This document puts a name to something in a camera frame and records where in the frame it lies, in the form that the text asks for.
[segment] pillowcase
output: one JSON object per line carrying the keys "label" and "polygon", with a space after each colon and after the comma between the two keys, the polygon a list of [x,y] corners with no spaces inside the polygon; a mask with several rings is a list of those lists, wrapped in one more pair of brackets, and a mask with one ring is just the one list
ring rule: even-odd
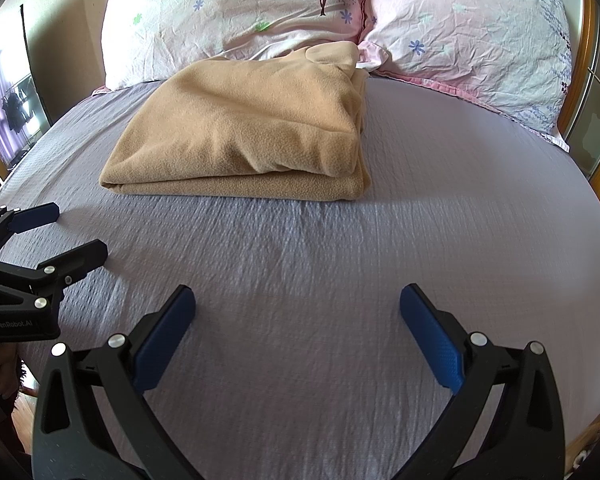
{"label": "pillowcase", "polygon": [[213,56],[269,59],[355,41],[362,0],[109,0],[102,28],[112,90],[167,79]]}
{"label": "pillowcase", "polygon": [[571,82],[562,0],[366,0],[365,13],[362,66],[557,134]]}

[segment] tan fleece blanket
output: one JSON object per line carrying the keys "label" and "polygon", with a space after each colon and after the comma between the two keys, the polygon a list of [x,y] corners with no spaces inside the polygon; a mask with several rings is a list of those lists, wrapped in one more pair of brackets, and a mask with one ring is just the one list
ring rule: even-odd
{"label": "tan fleece blanket", "polygon": [[213,58],[163,83],[118,140],[100,185],[124,194],[354,200],[366,71],[328,43],[266,61]]}

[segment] mattress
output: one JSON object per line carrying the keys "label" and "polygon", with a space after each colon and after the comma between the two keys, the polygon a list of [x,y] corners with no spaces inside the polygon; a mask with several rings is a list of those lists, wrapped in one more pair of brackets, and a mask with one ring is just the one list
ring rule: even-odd
{"label": "mattress", "polygon": [[[468,332],[544,343],[568,440],[600,412],[600,204],[563,150],[475,105],[372,78],[372,187],[361,200],[100,188],[107,156],[158,85],[88,98],[33,147],[0,204],[54,201],[62,214],[13,237],[0,259],[34,267],[107,243],[104,268],[62,302],[60,340],[73,349],[128,332],[179,283],[192,288],[196,319],[145,397],[208,480],[391,478],[450,398],[400,318],[411,282]],[[22,345],[36,376],[53,344]]]}

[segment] finger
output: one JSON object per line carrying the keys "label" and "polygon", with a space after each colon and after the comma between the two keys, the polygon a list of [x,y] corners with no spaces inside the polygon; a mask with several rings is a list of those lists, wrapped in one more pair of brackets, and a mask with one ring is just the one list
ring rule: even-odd
{"label": "finger", "polygon": [[0,366],[16,358],[16,343],[0,343]]}
{"label": "finger", "polygon": [[16,372],[17,364],[17,360],[14,360],[0,367],[0,395],[3,399],[11,397],[20,385]]}

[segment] blue gripper pad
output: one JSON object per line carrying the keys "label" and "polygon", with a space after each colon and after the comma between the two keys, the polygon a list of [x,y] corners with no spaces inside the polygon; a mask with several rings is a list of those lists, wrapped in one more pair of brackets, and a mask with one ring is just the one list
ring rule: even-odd
{"label": "blue gripper pad", "polygon": [[158,385],[195,314],[196,298],[183,287],[136,354],[134,389],[139,395]]}
{"label": "blue gripper pad", "polygon": [[54,202],[24,209],[13,214],[9,222],[9,231],[19,234],[47,224],[52,224],[60,216],[60,208]]}
{"label": "blue gripper pad", "polygon": [[411,286],[400,294],[400,313],[429,363],[436,380],[458,393],[464,382],[462,354],[458,351],[429,306]]}

